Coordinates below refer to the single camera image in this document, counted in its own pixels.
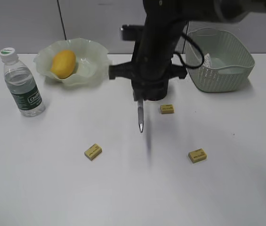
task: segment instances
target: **metal pointed tip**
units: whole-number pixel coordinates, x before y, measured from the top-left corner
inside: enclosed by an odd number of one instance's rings
[[[143,133],[143,124],[142,123],[139,124],[139,130],[140,130],[140,133]]]

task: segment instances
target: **eraser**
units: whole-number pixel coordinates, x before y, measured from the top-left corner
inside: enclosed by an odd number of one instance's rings
[[[172,114],[175,112],[173,105],[161,105],[160,110],[161,114]]]
[[[204,152],[203,149],[190,152],[188,156],[193,163],[205,160],[207,158],[207,154]]]
[[[88,150],[85,151],[85,156],[88,159],[93,160],[100,153],[102,153],[101,147],[99,145],[97,145],[97,144],[94,144],[91,148],[89,148]]]

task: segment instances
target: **yellow fruit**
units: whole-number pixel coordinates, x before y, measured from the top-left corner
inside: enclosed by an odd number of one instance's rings
[[[53,58],[50,71],[60,79],[69,77],[76,64],[75,54],[71,50],[63,50]]]

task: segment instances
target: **plastic bottle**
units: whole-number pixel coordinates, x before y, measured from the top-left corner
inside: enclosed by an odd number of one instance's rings
[[[31,71],[19,60],[14,48],[2,49],[0,57],[4,63],[5,82],[22,115],[41,114],[45,105]]]

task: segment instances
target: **light green basket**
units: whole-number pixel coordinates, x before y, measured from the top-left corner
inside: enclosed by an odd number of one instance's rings
[[[202,49],[210,54],[212,68],[201,66],[188,69],[196,87],[204,92],[229,92],[237,90],[251,73],[255,61],[233,34],[214,28],[203,28],[188,34]],[[189,43],[186,46],[186,62],[199,65],[201,56]]]

